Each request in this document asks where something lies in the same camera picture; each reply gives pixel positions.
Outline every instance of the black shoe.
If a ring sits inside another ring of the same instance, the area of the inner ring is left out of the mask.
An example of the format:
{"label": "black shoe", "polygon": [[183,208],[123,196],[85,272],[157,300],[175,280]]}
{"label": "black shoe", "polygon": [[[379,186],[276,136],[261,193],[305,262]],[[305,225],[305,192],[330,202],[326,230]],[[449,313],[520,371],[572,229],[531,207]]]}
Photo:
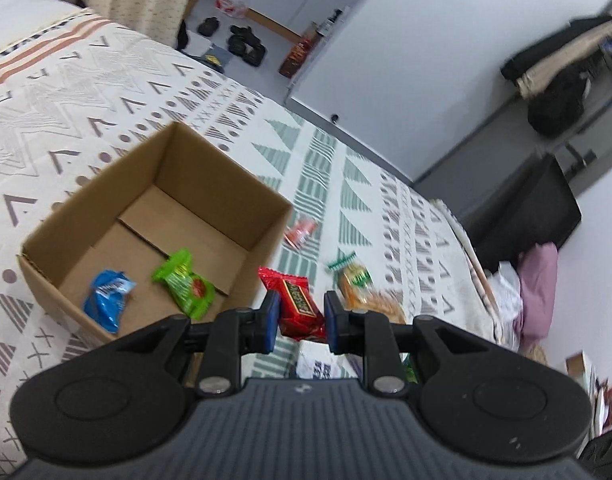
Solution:
{"label": "black shoe", "polygon": [[205,38],[210,38],[218,28],[220,28],[220,20],[213,16],[212,18],[206,18],[197,27],[197,33]]}
{"label": "black shoe", "polygon": [[266,47],[261,43],[254,46],[250,52],[241,57],[250,66],[259,66],[266,55]]}
{"label": "black shoe", "polygon": [[241,36],[235,36],[233,34],[228,38],[228,51],[235,56],[245,56],[246,43],[244,43],[244,39]]}
{"label": "black shoe", "polygon": [[235,35],[239,36],[244,43],[248,46],[257,46],[261,44],[261,40],[253,34],[253,30],[250,27],[238,27],[237,25],[231,25],[230,31]]}

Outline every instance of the patterned bedsheet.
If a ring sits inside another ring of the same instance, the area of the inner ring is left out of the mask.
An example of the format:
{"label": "patterned bedsheet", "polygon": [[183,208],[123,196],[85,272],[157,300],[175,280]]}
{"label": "patterned bedsheet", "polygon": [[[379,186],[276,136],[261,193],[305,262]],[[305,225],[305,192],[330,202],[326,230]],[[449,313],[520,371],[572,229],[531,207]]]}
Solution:
{"label": "patterned bedsheet", "polygon": [[[0,54],[0,476],[24,460],[10,397],[87,350],[35,304],[16,264],[20,243],[170,121],[189,124],[320,222],[300,253],[282,246],[274,262],[308,276],[315,298],[332,285],[325,263],[355,250],[408,320],[432,314],[493,339],[481,283],[438,208],[257,92],[81,10]],[[282,376],[295,350],[283,338],[275,354],[244,360],[243,373]]]}

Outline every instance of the tiled floor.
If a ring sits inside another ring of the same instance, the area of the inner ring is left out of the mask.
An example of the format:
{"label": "tiled floor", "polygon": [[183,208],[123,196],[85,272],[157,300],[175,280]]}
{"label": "tiled floor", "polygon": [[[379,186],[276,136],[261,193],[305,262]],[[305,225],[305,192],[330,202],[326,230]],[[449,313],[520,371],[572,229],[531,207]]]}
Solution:
{"label": "tiled floor", "polygon": [[[215,8],[215,0],[198,0],[193,7],[189,17],[186,19],[186,26],[191,32],[197,30],[199,25],[205,18],[215,16],[220,20],[220,28],[212,35],[210,41],[213,43],[213,52],[215,56],[225,65],[224,73],[235,81],[256,90],[273,101],[282,104],[286,97],[289,80],[281,76],[277,69],[288,54],[292,47],[292,43],[280,35],[268,30],[259,23],[252,22],[248,19],[236,20],[226,16],[219,9]],[[250,26],[253,33],[262,41],[266,47],[267,53],[262,64],[258,67],[252,67],[244,63],[241,58],[232,56],[227,51],[227,40],[231,35],[230,26],[237,25],[238,27]],[[196,49],[193,40],[199,41],[201,36],[191,36],[191,41],[187,47],[189,54],[196,55],[197,51],[205,49],[204,43]]]}

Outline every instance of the open cardboard box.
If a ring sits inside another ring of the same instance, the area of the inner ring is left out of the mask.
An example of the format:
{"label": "open cardboard box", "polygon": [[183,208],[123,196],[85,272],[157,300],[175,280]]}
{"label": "open cardboard box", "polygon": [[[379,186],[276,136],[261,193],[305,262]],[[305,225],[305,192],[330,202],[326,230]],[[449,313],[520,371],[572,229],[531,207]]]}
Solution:
{"label": "open cardboard box", "polygon": [[188,126],[173,123],[116,161],[52,213],[23,243],[19,265],[37,302],[88,339],[108,333],[83,311],[104,269],[137,283],[121,337],[180,310],[150,279],[171,253],[188,248],[193,270],[218,293],[201,321],[251,306],[292,212],[291,203]]}

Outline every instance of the pillow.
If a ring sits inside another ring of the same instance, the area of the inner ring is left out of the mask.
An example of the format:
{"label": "pillow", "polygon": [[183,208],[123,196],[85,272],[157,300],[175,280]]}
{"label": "pillow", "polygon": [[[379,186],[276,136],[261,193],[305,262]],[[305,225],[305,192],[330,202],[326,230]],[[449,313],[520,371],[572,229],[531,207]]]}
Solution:
{"label": "pillow", "polygon": [[557,283],[555,244],[536,244],[521,259],[517,273],[524,309],[515,329],[521,333],[522,346],[526,348],[544,339],[550,330]]}

